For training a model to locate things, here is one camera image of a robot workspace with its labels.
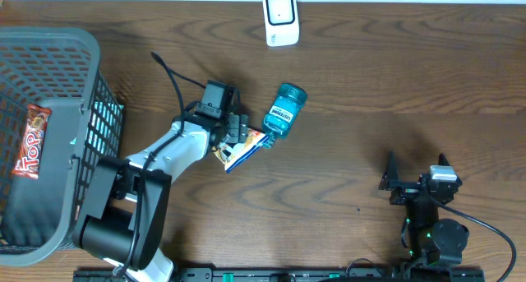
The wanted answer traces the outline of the yellow snack bag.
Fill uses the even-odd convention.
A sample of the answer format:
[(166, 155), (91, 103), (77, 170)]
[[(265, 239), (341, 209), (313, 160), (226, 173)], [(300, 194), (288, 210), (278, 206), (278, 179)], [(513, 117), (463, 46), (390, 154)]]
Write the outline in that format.
[(215, 149), (216, 158), (224, 165), (224, 171), (231, 173), (236, 167), (254, 155), (269, 137), (264, 132), (248, 128), (245, 142), (221, 143)]

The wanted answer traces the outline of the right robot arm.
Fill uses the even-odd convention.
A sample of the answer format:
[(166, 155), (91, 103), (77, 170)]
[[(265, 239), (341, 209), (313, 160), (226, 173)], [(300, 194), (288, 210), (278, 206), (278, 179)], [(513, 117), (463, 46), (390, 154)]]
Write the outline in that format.
[(452, 268), (462, 263), (469, 231), (456, 220), (442, 219), (438, 211), (454, 200), (461, 186), (461, 179), (443, 154), (418, 180), (404, 181), (394, 154), (389, 153), (379, 188), (390, 192), (391, 205), (406, 209), (401, 242), (410, 250), (413, 264)]

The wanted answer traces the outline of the blue mouthwash bottle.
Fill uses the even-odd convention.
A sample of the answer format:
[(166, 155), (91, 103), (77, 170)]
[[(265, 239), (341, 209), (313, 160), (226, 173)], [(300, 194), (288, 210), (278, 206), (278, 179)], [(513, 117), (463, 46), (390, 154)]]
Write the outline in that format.
[(276, 95), (275, 101), (262, 121), (262, 130), (266, 139), (262, 143), (265, 148), (271, 148), (275, 141), (284, 139), (307, 102), (307, 92), (298, 86), (283, 83)]

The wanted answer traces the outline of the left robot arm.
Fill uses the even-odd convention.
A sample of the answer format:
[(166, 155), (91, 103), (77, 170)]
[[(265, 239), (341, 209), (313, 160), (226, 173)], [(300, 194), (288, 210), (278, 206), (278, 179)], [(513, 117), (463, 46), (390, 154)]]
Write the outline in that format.
[(159, 247), (171, 186), (245, 128), (245, 118), (235, 115), (239, 100), (238, 88), (208, 81), (201, 100), (152, 145), (126, 159), (100, 159), (73, 229), (74, 245), (113, 265), (117, 279), (171, 280), (175, 264)]

